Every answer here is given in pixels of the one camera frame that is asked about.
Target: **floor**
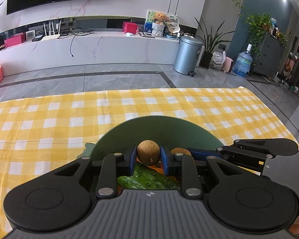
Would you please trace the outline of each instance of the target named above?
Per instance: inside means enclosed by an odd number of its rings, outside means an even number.
[[[172,65],[101,64],[49,68],[6,76],[0,102],[45,95],[141,88],[237,88],[253,92],[286,125],[299,142],[299,98],[285,87],[259,76],[243,78],[216,69],[196,68],[195,77]]]

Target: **silver screw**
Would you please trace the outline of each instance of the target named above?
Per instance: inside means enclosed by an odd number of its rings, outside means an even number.
[[[99,190],[98,190],[98,193],[99,193],[100,195],[102,195],[102,196],[110,196],[110,195],[112,195],[112,194],[114,193],[114,190],[111,189],[111,188],[107,188],[107,187],[105,187],[105,188],[101,188],[101,189],[99,189]]]
[[[198,188],[189,188],[185,191],[188,196],[198,196],[201,193],[201,190]]]

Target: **brown round fruit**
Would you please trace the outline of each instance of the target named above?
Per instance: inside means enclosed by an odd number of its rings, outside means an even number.
[[[190,153],[190,151],[188,151],[187,149],[181,148],[181,147],[176,147],[171,151],[172,154],[176,154],[176,153],[182,153],[185,155],[189,155],[192,156],[192,154]]]
[[[160,157],[159,146],[152,140],[145,140],[137,146],[137,158],[146,166],[157,164]]]

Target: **trash can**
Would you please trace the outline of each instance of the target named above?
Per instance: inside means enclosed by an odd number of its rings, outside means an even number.
[[[182,36],[174,62],[174,70],[178,73],[194,76],[199,54],[202,51],[203,42],[198,39]]]

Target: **white bottle cap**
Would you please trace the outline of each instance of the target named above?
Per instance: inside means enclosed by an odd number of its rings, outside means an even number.
[[[247,50],[248,50],[249,52],[251,51],[251,47],[252,47],[251,44],[249,44],[248,47],[247,47]]]

